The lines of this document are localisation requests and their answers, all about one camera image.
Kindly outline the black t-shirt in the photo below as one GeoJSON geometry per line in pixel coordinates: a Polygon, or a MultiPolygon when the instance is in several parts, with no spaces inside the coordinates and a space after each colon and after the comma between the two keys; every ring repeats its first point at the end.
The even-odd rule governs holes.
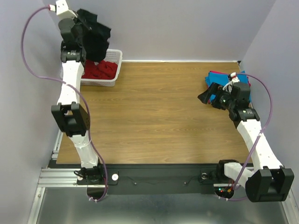
{"type": "Polygon", "coordinates": [[[83,46],[86,51],[86,59],[100,62],[105,59],[109,47],[108,39],[111,37],[111,28],[99,23],[98,16],[87,10],[77,11],[78,19],[83,22],[83,46]]]}

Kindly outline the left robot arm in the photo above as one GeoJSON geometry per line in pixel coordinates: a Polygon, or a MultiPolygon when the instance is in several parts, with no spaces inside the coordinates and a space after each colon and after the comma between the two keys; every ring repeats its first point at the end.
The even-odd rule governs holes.
{"type": "Polygon", "coordinates": [[[60,56],[63,84],[51,113],[60,131],[73,142],[80,157],[81,169],[75,171],[75,175],[87,184],[104,184],[104,171],[89,138],[90,115],[87,108],[80,104],[80,84],[86,61],[83,24],[66,18],[58,23],[58,27],[63,38],[60,56]]]}

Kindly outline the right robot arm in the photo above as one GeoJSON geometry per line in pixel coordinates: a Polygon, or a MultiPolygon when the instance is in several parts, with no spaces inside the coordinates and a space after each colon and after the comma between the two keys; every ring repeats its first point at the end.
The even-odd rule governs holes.
{"type": "Polygon", "coordinates": [[[238,133],[242,136],[253,171],[235,160],[220,160],[215,177],[220,182],[232,179],[234,184],[245,189],[247,198],[257,202],[285,201],[294,180],[294,173],[285,168],[274,155],[261,126],[260,117],[249,106],[250,87],[247,83],[235,82],[226,87],[212,83],[198,95],[204,103],[211,103],[216,109],[228,110],[238,133]]]}

